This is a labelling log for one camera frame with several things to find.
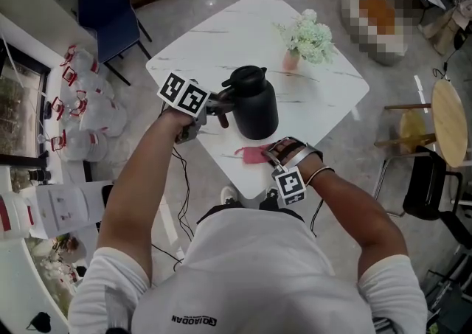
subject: white marble table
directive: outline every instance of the white marble table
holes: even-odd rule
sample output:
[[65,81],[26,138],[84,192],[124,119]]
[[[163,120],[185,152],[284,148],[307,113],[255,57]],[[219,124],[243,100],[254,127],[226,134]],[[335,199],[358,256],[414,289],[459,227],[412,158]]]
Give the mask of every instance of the white marble table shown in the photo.
[[339,52],[333,64],[314,66],[301,60],[293,73],[284,72],[285,46],[272,25],[290,24],[298,12],[283,0],[241,0],[191,29],[149,60],[146,67],[162,84],[170,70],[195,78],[218,92],[221,83],[240,66],[266,67],[274,86],[279,127],[269,138],[253,141],[238,131],[232,114],[229,128],[210,117],[198,140],[247,199],[273,183],[268,164],[246,165],[237,149],[295,136],[316,145],[369,91],[369,86]]

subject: flower vase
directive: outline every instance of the flower vase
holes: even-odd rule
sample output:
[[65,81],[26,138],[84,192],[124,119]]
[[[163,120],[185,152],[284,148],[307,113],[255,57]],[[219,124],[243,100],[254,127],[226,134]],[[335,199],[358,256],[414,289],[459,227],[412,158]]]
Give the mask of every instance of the flower vase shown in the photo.
[[297,68],[300,54],[296,49],[288,49],[283,58],[282,66],[286,71],[293,71]]

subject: shoulder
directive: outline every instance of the shoulder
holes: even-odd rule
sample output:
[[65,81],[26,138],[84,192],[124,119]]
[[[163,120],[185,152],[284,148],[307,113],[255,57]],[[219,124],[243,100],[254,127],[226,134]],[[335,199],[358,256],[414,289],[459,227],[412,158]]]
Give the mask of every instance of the shoulder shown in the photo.
[[428,308],[412,263],[393,255],[372,265],[358,282],[372,317],[388,319],[399,333],[424,333]]
[[150,282],[127,254],[99,248],[69,308],[71,334],[104,333],[109,327],[128,329],[139,299]]

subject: wrist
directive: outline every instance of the wrist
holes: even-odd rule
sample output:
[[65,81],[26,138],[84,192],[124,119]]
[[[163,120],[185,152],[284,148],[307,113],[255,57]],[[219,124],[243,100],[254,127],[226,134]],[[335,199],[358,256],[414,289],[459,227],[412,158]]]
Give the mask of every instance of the wrist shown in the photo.
[[155,125],[165,134],[175,138],[181,131],[183,126],[170,115],[162,115],[155,121]]
[[325,169],[313,177],[313,179],[310,181],[310,186],[316,189],[320,184],[324,183],[324,181],[332,178],[333,175],[336,175],[334,171],[331,169]]
[[325,166],[326,165],[323,164],[323,161],[315,153],[310,154],[297,165],[305,183],[308,182],[308,179],[313,175],[314,172]]

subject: shoe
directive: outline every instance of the shoe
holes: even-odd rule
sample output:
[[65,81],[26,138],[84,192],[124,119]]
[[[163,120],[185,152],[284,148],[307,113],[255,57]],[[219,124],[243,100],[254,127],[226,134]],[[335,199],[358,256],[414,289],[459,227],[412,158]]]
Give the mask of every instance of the shoe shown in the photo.
[[277,189],[275,186],[269,187],[265,191],[265,199],[267,198],[279,198],[279,189]]
[[225,186],[221,190],[221,204],[236,203],[237,191],[233,186]]

